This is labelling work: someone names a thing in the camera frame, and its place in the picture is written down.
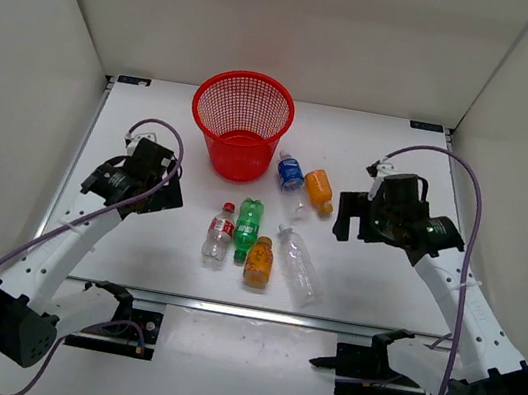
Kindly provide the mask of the red label clear bottle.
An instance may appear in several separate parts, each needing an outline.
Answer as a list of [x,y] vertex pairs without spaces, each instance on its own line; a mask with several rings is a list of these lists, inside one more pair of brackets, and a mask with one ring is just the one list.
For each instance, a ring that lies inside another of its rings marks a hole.
[[207,238],[201,250],[205,265],[216,269],[222,266],[233,240],[235,210],[232,202],[226,202],[221,211],[211,220]]

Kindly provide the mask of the green plastic bottle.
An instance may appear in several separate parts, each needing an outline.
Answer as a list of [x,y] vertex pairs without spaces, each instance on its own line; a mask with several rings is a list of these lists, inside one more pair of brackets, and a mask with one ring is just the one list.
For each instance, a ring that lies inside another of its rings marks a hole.
[[243,264],[247,254],[257,242],[258,230],[264,213],[264,205],[260,200],[246,198],[240,205],[239,216],[233,234],[234,261]]

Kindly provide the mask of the clear bottle white cap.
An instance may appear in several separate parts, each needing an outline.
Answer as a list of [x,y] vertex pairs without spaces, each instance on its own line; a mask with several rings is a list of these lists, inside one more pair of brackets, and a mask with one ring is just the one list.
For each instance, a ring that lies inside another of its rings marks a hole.
[[291,226],[279,225],[279,252],[289,294],[297,308],[321,301],[322,288],[306,243]]

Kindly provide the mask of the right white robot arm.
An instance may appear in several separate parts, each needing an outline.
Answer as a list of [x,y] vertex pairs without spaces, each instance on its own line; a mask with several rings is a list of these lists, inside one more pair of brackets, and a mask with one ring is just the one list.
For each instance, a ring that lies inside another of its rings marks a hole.
[[401,375],[431,395],[528,395],[528,364],[498,324],[465,263],[465,244],[448,217],[430,215],[428,181],[416,174],[378,177],[369,192],[342,192],[333,235],[404,251],[452,334],[456,361],[405,329],[374,335],[361,363],[376,379]]

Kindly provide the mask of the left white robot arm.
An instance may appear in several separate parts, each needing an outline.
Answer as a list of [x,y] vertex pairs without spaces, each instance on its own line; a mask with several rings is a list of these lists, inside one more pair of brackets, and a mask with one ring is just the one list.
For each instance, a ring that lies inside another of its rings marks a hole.
[[183,205],[174,153],[148,138],[124,158],[100,164],[82,181],[64,214],[68,230],[31,247],[0,274],[0,352],[20,367],[37,364],[57,338],[99,324],[122,334],[132,323],[132,296],[98,281],[82,292],[56,292],[95,244],[130,214]]

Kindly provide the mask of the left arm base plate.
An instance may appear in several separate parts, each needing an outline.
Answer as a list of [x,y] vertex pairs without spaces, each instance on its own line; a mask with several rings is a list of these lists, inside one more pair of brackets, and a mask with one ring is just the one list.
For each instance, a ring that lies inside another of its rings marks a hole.
[[112,282],[85,283],[85,289],[92,287],[111,293],[118,302],[111,324],[94,325],[70,334],[64,339],[64,345],[151,361],[164,320],[164,309],[140,305],[131,292]]

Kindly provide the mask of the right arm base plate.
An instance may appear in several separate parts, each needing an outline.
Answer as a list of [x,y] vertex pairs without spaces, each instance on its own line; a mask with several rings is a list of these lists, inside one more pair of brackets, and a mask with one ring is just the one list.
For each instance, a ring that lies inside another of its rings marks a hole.
[[334,356],[315,357],[309,364],[335,372],[334,395],[425,395],[416,382],[391,370],[388,363],[387,347],[413,337],[401,329],[374,335],[368,346],[339,342]]

